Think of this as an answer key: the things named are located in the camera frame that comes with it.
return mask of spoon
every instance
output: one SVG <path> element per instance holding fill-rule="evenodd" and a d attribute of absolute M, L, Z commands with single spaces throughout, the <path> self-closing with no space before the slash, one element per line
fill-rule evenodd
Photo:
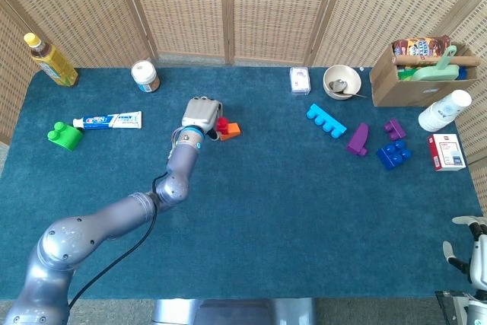
<path fill-rule="evenodd" d="M 345 90 L 345 88 L 347 88 L 347 85 L 348 85 L 347 82 L 345 80 L 342 80 L 342 79 L 338 79 L 338 80 L 335 80 L 335 81 L 331 81 L 329 83 L 329 87 L 332 89 L 332 92 L 333 93 L 344 94 L 344 95 L 356 95 L 357 97 L 366 98 L 366 96 L 361 95 L 361 94 L 348 94 L 348 93 L 343 93 L 343 91 Z"/>

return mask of white bowl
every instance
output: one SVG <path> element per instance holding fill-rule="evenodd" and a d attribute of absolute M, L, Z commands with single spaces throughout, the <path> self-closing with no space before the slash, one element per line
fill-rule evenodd
<path fill-rule="evenodd" d="M 342 93 L 333 93 L 329 87 L 329 83 L 332 81 L 342 79 L 347 82 L 347 88 Z M 347 65 L 334 65 L 328 68 L 323 75 L 323 89 L 333 99 L 345 100 L 353 97 L 353 95 L 345 94 L 357 94 L 362 86 L 360 75 Z"/>

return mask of blue toy block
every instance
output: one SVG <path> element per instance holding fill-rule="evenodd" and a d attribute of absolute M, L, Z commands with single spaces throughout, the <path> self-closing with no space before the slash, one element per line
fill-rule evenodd
<path fill-rule="evenodd" d="M 337 139 L 345 133 L 347 128 L 331 117 L 327 112 L 319 108 L 316 104 L 311 104 L 310 109 L 306 113 L 306 117 L 314 119 L 314 124 L 317 126 L 323 125 L 324 132 L 331 132 L 331 136 Z"/>
<path fill-rule="evenodd" d="M 411 158 L 411 151 L 406 148 L 403 140 L 396 140 L 394 143 L 377 150 L 377 156 L 382 164 L 391 170 Z"/>

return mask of green toy block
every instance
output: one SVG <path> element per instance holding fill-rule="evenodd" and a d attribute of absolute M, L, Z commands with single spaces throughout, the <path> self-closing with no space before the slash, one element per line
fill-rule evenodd
<path fill-rule="evenodd" d="M 49 131 L 47 138 L 55 144 L 73 151 L 83 137 L 83 133 L 75 127 L 69 126 L 64 122 L 56 122 L 54 130 Z"/>

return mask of green dustpan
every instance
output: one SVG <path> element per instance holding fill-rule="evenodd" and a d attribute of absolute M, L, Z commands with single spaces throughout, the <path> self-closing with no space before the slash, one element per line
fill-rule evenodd
<path fill-rule="evenodd" d="M 449 46 L 435 66 L 420 68 L 411 80 L 455 80 L 458 78 L 458 65 L 449 65 L 450 60 L 457 53 L 456 46 Z"/>

